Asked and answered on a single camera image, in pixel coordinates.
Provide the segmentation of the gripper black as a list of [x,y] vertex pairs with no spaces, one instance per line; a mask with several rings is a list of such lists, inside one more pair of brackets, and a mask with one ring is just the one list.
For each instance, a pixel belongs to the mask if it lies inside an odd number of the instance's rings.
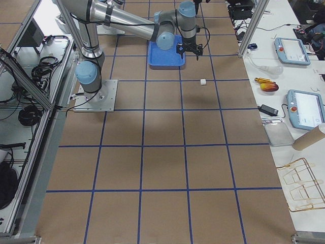
[[181,56],[181,59],[183,59],[183,53],[187,51],[195,53],[197,60],[203,55],[203,45],[196,44],[196,35],[190,38],[182,36],[182,43],[177,44],[177,53]]

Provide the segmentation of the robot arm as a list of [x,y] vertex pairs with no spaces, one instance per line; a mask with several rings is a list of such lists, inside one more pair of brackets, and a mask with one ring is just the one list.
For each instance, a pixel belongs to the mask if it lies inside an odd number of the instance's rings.
[[199,27],[196,7],[191,1],[182,2],[176,9],[155,13],[153,21],[103,1],[55,1],[55,4],[66,13],[65,18],[72,18],[69,27],[78,25],[75,36],[82,42],[85,61],[77,67],[76,76],[88,102],[101,102],[107,94],[102,83],[104,54],[99,47],[99,24],[154,42],[161,50],[175,47],[179,55],[192,52],[199,57],[203,54],[203,46],[196,43]]

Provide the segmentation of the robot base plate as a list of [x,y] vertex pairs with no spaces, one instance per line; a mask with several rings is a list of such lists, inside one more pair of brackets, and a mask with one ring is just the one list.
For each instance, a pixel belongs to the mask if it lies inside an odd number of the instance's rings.
[[104,80],[101,90],[94,98],[91,94],[80,95],[76,98],[74,112],[113,112],[118,87],[118,80]]

